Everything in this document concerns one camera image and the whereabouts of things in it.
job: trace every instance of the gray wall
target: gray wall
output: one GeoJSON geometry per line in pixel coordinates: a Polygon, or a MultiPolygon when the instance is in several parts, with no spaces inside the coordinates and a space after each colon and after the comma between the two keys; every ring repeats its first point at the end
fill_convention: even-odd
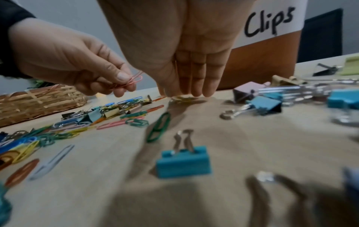
{"type": "MultiPolygon", "coordinates": [[[[82,31],[101,39],[111,49],[124,58],[117,41],[96,0],[18,0],[36,17],[82,31]]],[[[0,76],[0,94],[23,91],[30,87],[26,80],[6,80],[0,76]]],[[[156,83],[144,75],[137,89],[154,88],[156,83]]]]}
{"type": "Polygon", "coordinates": [[[344,9],[343,54],[359,52],[359,0],[309,0],[306,19],[338,9],[344,9]]]}

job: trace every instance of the forearm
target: forearm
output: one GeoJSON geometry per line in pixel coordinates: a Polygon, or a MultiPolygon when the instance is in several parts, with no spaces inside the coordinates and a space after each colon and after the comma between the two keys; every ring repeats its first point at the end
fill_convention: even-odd
{"type": "Polygon", "coordinates": [[[16,67],[9,42],[10,27],[26,18],[34,15],[10,0],[0,0],[0,75],[30,78],[16,67]]]}

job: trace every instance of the black chair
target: black chair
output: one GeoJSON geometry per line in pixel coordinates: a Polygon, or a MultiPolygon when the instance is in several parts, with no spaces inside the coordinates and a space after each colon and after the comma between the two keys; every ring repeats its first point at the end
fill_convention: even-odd
{"type": "Polygon", "coordinates": [[[307,19],[301,35],[297,62],[343,55],[343,9],[307,19]]]}

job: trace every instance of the sign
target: sign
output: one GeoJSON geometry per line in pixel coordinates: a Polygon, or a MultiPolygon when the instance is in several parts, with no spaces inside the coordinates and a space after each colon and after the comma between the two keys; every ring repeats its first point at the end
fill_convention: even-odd
{"type": "Polygon", "coordinates": [[[300,31],[308,0],[257,0],[233,48],[300,31]]]}

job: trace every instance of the woven basket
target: woven basket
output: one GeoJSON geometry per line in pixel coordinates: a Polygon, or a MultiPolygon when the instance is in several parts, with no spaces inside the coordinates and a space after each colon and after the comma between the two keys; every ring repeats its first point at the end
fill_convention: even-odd
{"type": "Polygon", "coordinates": [[[0,96],[0,127],[81,107],[86,97],[74,87],[54,85],[0,96]]]}

